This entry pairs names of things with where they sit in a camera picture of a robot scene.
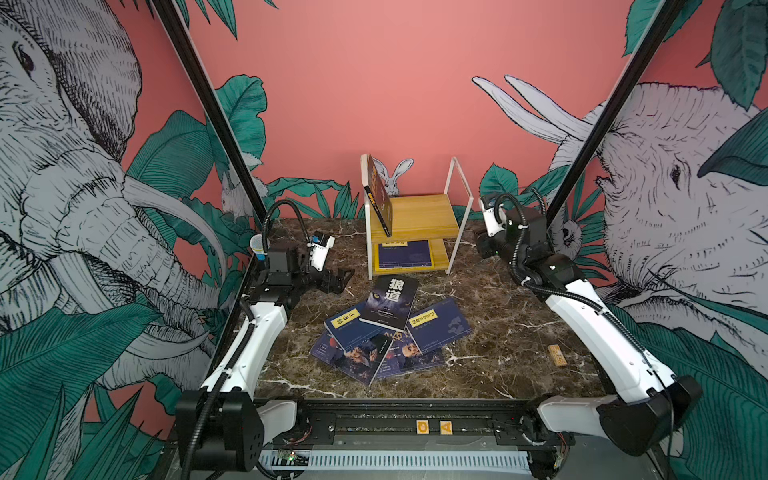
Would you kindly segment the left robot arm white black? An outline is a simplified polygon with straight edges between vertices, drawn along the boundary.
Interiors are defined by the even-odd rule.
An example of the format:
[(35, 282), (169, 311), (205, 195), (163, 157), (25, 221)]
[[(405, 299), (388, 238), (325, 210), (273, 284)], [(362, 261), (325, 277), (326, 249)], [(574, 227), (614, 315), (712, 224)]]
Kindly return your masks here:
[(259, 468), (263, 447), (294, 428), (298, 405), (292, 400), (259, 400), (255, 392), (272, 347), (301, 296), (317, 289), (342, 293), (353, 273), (325, 266), (334, 237), (315, 232), (306, 254), (291, 242), (264, 246), (240, 299), (245, 318), (212, 373), (176, 405), (176, 430), (183, 479), (192, 471), (216, 479), (227, 471)]

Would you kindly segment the black wolf cover book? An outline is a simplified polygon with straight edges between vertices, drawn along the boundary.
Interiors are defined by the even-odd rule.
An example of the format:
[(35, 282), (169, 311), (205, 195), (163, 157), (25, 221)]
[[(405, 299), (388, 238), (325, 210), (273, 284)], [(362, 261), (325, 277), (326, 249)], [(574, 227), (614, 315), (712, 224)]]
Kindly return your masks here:
[(405, 275), (379, 276), (363, 304), (360, 321), (393, 332), (404, 332), (419, 281)]

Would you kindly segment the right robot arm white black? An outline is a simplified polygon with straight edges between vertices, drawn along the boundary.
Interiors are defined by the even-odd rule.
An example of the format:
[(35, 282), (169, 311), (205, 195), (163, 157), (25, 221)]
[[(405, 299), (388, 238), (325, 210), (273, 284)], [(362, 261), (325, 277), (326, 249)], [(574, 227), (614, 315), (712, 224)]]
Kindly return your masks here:
[(671, 436), (702, 397), (700, 384), (676, 375), (629, 332), (576, 263), (554, 251), (539, 211), (505, 210), (495, 202), (484, 207), (483, 221), (486, 231), (477, 237), (481, 255), (499, 257), (518, 285), (561, 318), (614, 388), (604, 397), (541, 400), (533, 409), (534, 425), (546, 432), (602, 437), (632, 456)]

